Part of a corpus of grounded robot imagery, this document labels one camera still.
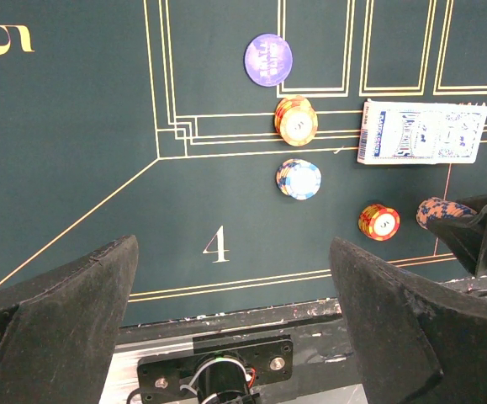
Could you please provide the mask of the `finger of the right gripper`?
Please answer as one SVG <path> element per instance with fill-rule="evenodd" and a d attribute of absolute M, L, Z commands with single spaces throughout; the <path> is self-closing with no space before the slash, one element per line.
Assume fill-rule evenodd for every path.
<path fill-rule="evenodd" d="M 467 205 L 477 215 L 437 219 L 430 221 L 426 229 L 450 249 L 470 274 L 479 277 L 487 272 L 487 194 L 453 202 Z"/>

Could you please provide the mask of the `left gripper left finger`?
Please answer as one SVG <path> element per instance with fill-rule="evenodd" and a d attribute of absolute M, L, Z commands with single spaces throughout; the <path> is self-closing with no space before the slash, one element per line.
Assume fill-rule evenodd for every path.
<path fill-rule="evenodd" d="M 0 290 L 0 403 L 97 403 L 138 265 L 124 236 Z"/>

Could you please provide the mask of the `orange poker chip stack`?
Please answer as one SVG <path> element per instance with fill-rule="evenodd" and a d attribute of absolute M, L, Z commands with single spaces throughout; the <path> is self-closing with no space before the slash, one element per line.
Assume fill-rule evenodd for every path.
<path fill-rule="evenodd" d="M 362 234 L 374 241 L 387 241 L 400 228 L 400 214 L 393 208 L 371 204 L 358 217 L 358 228 Z"/>

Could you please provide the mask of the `blue small blind button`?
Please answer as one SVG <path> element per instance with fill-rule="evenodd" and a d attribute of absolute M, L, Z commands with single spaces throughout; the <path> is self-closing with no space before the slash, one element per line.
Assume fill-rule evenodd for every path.
<path fill-rule="evenodd" d="M 265 33 L 247 46 L 244 67 L 247 76 L 257 85 L 271 88 L 283 83 L 293 66 L 290 45 L 282 37 Z"/>

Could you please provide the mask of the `orange chips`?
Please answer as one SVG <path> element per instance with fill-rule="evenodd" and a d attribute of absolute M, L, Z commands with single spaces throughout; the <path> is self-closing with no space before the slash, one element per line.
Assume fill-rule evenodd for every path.
<path fill-rule="evenodd" d="M 318 130 L 317 113 L 301 95 L 283 98 L 275 110 L 273 123 L 277 133 L 291 146 L 310 143 Z"/>

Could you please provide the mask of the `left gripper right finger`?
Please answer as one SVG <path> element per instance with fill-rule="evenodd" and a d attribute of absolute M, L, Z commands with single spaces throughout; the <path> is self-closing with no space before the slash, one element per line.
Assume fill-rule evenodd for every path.
<path fill-rule="evenodd" d="M 370 403 L 487 403 L 487 300 L 336 238 L 331 275 Z"/>

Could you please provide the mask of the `blue playing card box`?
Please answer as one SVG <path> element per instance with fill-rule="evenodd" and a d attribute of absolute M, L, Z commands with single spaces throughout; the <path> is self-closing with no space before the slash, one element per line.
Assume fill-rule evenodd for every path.
<path fill-rule="evenodd" d="M 487 106 L 367 99 L 357 161 L 365 165 L 475 162 Z"/>

